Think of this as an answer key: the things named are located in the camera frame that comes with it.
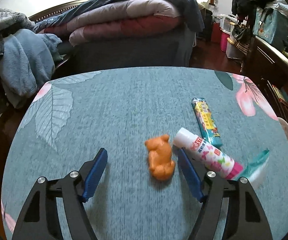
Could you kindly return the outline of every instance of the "metal screw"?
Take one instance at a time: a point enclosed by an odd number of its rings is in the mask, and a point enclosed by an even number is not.
[[[207,176],[209,176],[210,178],[214,178],[216,176],[216,173],[214,171],[208,171]]]
[[[78,176],[78,172],[77,172],[77,171],[72,171],[72,172],[69,174],[69,176],[70,176],[71,178],[76,178],[76,177]]]
[[[243,184],[246,184],[248,182],[248,180],[245,177],[241,177],[240,182],[242,182]]]
[[[43,183],[45,181],[45,178],[44,177],[39,177],[38,179],[37,179],[37,182],[38,183]]]

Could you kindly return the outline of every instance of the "barcode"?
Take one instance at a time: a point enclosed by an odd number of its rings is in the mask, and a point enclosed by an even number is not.
[[[208,113],[207,108],[206,108],[206,104],[201,103],[202,109],[204,113]]]

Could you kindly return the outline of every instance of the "green butterfly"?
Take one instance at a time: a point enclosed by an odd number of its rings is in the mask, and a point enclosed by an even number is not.
[[[225,158],[223,157],[223,159],[218,160],[217,162],[222,165],[223,163],[225,163]]]

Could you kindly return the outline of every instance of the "table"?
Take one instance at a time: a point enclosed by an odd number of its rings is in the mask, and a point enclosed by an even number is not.
[[[200,134],[193,97],[208,102],[223,152],[246,166],[270,150],[267,176],[256,193],[273,238],[280,240],[288,231],[288,142],[280,123],[249,79],[183,67],[104,70],[45,84],[7,158],[2,185],[6,214],[17,219],[38,177],[62,178],[104,147],[108,165],[85,205],[98,239],[187,239],[200,204],[177,164],[169,183],[150,177],[144,141],[164,133],[172,141],[181,127]],[[58,209],[64,239],[71,239],[60,201]],[[224,229],[224,209],[215,239]],[[11,240],[6,221],[4,227]]]

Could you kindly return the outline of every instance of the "white leaf pattern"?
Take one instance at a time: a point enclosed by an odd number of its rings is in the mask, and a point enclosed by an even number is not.
[[[66,125],[72,106],[72,92],[52,86],[43,96],[39,111],[36,113],[36,137],[40,136],[49,146],[57,150],[55,139],[61,128]]]
[[[84,82],[85,80],[92,79],[94,76],[97,74],[100,74],[102,71],[93,71],[93,72],[88,72],[88,73],[82,73],[74,76],[68,76],[68,77],[63,77],[60,79],[57,79],[52,82],[53,85],[55,84],[75,84],[79,82]]]
[[[21,130],[22,128],[24,128],[33,118],[33,116],[36,114],[36,112],[38,111],[39,106],[41,105],[41,100],[35,101],[33,102],[28,110],[26,111],[22,122],[20,123],[17,131]]]

